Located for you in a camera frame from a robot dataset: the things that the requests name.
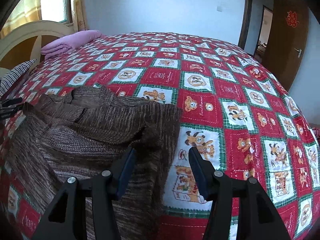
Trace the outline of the brown knitted sweater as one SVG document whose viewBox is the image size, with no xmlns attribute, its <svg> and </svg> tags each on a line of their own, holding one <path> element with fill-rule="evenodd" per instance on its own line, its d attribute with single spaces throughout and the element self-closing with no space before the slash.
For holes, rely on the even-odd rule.
<svg viewBox="0 0 320 240">
<path fill-rule="evenodd" d="M 136 152 L 127 190 L 113 203 L 122 239 L 155 239 L 162 196 L 180 132 L 182 111 L 101 87 L 26 104 L 7 161 L 39 213 L 70 176 L 87 179 L 109 168 L 128 147 Z"/>
</svg>

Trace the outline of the grey striped pillow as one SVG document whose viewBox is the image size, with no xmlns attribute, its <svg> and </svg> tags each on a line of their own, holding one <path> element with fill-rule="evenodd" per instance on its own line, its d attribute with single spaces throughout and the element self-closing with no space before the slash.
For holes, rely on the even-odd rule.
<svg viewBox="0 0 320 240">
<path fill-rule="evenodd" d="M 37 59 L 32 59 L 29 61 L 22 62 L 9 70 L 7 74 L 1 77 L 1 97 L 6 94 L 13 87 L 13 85 L 28 72 L 30 67 L 32 67 L 37 62 Z"/>
</svg>

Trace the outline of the cream and brown headboard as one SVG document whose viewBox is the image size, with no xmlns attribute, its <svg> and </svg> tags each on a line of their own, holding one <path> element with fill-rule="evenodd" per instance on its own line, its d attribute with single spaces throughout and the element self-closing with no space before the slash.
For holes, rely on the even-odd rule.
<svg viewBox="0 0 320 240">
<path fill-rule="evenodd" d="M 43 46 L 72 33 L 72 24 L 44 20 L 14 29 L 1 39 L 1 77 L 22 62 L 35 59 L 39 63 Z"/>
</svg>

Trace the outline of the folded pink blanket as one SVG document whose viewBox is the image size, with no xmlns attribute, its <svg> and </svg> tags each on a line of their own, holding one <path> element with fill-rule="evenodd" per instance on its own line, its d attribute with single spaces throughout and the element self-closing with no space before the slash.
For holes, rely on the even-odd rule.
<svg viewBox="0 0 320 240">
<path fill-rule="evenodd" d="M 77 49 L 97 38 L 100 38 L 102 33 L 98 30 L 83 30 L 71 35 L 58 38 L 41 48 L 41 54 L 47 55 L 61 49 Z"/>
</svg>

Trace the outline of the yellow curtain left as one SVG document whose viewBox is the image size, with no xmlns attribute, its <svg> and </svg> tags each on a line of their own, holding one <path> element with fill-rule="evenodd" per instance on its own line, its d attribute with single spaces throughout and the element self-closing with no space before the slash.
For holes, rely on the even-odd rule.
<svg viewBox="0 0 320 240">
<path fill-rule="evenodd" d="M 26 23 L 40 20 L 41 0 L 20 0 L 1 29 L 1 38 Z"/>
</svg>

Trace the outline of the red patchwork cartoon bedspread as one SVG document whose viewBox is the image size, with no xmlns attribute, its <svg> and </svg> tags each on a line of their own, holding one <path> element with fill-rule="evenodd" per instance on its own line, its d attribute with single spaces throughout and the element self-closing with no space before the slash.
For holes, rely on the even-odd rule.
<svg viewBox="0 0 320 240">
<path fill-rule="evenodd" d="M 182 109 L 158 239 L 203 237 L 211 204 L 191 174 L 191 146 L 232 178 L 257 178 L 292 239 L 311 235 L 319 219 L 315 135 L 277 78 L 238 46 L 177 33 L 102 36 L 41 62 L 16 96 L 36 103 L 81 85 Z"/>
</svg>

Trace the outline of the brown wooden door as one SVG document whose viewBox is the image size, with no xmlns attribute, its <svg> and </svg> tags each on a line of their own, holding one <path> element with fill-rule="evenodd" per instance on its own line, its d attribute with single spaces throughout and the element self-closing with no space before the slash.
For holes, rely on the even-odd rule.
<svg viewBox="0 0 320 240">
<path fill-rule="evenodd" d="M 298 14 L 299 25 L 289 27 L 288 11 Z M 303 0 L 274 0 L 273 17 L 262 65 L 289 90 L 300 67 L 309 30 L 309 10 Z M 301 49 L 300 58 L 295 48 Z"/>
</svg>

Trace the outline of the red paper door decoration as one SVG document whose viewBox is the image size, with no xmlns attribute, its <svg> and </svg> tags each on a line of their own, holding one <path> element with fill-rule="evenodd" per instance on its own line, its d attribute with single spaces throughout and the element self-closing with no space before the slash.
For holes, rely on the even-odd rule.
<svg viewBox="0 0 320 240">
<path fill-rule="evenodd" d="M 285 20 L 289 27 L 296 28 L 299 25 L 298 14 L 295 11 L 288 11 Z"/>
</svg>

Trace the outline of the window with green frame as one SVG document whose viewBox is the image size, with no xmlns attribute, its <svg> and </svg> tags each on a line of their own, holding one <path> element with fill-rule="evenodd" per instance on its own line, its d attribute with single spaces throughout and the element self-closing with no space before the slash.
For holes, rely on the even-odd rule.
<svg viewBox="0 0 320 240">
<path fill-rule="evenodd" d="M 69 24 L 72 22 L 71 0 L 41 0 L 42 20 Z"/>
</svg>

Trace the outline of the dark wooden door frame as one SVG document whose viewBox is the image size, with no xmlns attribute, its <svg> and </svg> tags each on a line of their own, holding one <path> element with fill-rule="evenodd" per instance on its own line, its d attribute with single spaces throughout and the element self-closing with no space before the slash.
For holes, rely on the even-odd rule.
<svg viewBox="0 0 320 240">
<path fill-rule="evenodd" d="M 273 11 L 274 0 L 245 0 L 238 46 L 253 56 L 263 27 L 264 11 Z"/>
</svg>

